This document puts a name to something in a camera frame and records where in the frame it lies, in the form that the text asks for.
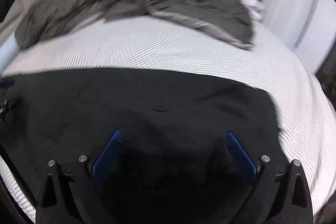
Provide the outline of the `black pants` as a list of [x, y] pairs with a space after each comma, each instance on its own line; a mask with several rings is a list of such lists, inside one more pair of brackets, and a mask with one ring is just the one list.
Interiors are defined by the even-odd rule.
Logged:
[[283, 169], [275, 107], [268, 93], [219, 77], [141, 69], [76, 69], [7, 77], [11, 109], [1, 144], [31, 190], [49, 159], [97, 157], [115, 131], [123, 178], [182, 185], [240, 178], [226, 147], [233, 133], [251, 159]]

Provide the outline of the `white honeycomb mattress cover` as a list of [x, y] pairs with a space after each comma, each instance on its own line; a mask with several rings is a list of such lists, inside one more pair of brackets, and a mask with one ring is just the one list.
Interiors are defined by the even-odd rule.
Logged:
[[315, 213], [335, 192], [335, 110], [315, 75], [263, 24], [245, 51], [149, 16], [103, 22], [19, 51], [3, 76], [74, 68], [163, 69], [232, 79], [267, 91], [280, 145], [303, 164]]

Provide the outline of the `light blue pillow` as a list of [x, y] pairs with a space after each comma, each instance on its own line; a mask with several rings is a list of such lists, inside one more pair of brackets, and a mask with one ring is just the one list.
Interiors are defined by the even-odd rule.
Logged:
[[0, 48], [0, 71], [3, 72], [6, 67], [13, 61], [20, 49], [17, 45], [15, 35], [10, 35]]

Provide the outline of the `grey rumpled duvet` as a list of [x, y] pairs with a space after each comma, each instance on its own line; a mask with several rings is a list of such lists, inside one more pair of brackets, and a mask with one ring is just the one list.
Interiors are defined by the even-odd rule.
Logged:
[[26, 12], [15, 39], [25, 50], [99, 19], [143, 15], [194, 28], [243, 50], [253, 48], [252, 22], [240, 0], [40, 0]]

